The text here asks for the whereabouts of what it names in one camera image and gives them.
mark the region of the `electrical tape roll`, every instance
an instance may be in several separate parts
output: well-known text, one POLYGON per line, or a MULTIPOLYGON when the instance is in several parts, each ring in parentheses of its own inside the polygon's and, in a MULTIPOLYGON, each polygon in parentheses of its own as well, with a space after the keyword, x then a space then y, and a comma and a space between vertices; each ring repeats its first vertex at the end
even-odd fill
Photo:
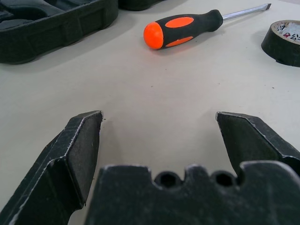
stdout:
POLYGON ((300 21, 273 23, 262 42, 262 49, 276 62, 300 67, 300 21))

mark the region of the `tape label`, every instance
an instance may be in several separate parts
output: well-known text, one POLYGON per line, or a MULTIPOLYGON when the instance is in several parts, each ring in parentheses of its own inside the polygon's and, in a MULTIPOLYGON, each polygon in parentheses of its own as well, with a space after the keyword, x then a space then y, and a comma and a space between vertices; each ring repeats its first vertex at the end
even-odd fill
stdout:
POLYGON ((275 30, 283 37, 300 42, 300 24, 295 22, 285 22, 277 24, 275 30))

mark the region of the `black plastic tool case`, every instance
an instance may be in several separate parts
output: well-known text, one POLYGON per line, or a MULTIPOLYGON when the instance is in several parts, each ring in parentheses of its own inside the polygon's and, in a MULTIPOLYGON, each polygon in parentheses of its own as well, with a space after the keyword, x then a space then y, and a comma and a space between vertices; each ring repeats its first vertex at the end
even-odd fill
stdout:
POLYGON ((119 0, 119 7, 131 11, 141 11, 150 8, 161 0, 119 0))
POLYGON ((117 16, 118 0, 0 0, 0 63, 31 61, 117 16))

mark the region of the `white table surface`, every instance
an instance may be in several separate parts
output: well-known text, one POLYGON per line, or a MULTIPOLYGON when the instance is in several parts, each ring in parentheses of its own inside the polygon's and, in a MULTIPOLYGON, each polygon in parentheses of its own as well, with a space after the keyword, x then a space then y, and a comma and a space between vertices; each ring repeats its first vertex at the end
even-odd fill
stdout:
MULTIPOLYGON (((75 45, 0 65, 0 209, 68 120, 88 111, 103 110, 106 119, 96 173, 106 164, 142 164, 153 176, 171 170, 183 177, 194 163, 233 172, 217 111, 258 116, 300 149, 300 68, 276 63, 260 46, 273 22, 300 20, 300 0, 270 2, 269 11, 162 51, 143 42, 149 22, 266 2, 166 0, 141 12, 121 10, 112 26, 75 45)), ((86 211, 69 224, 82 225, 86 211)))

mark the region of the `metal shaft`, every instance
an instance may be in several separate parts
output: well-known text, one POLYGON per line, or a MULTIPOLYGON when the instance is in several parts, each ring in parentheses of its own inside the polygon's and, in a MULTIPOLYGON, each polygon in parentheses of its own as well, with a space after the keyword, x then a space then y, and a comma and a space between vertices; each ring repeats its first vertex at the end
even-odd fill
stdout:
POLYGON ((243 15, 247 15, 247 14, 250 14, 250 13, 266 11, 270 8, 270 6, 271 6, 271 4, 264 4, 264 5, 259 6, 259 7, 250 8, 250 9, 246 9, 246 10, 243 10, 243 11, 240 11, 240 12, 227 14, 227 15, 223 16, 223 20, 225 21, 225 20, 233 19, 233 18, 240 17, 240 16, 243 16, 243 15))

